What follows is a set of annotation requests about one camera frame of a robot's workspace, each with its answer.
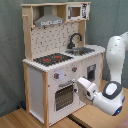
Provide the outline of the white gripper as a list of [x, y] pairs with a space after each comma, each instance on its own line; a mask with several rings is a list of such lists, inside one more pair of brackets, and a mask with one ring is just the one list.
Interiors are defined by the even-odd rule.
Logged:
[[78, 86], [79, 99], [85, 104], [92, 105], [96, 93], [99, 91], [97, 85], [83, 77], [80, 77], [76, 84]]

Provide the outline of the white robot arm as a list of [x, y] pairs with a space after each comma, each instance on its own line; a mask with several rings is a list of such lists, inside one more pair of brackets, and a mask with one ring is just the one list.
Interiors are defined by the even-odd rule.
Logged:
[[128, 50], [128, 31], [109, 39], [106, 60], [110, 70], [110, 81], [105, 85], [103, 92], [100, 92], [95, 83], [80, 77], [77, 86], [79, 99], [82, 102], [86, 103], [90, 100], [94, 106], [111, 116], [121, 112], [125, 100], [121, 75], [126, 50]]

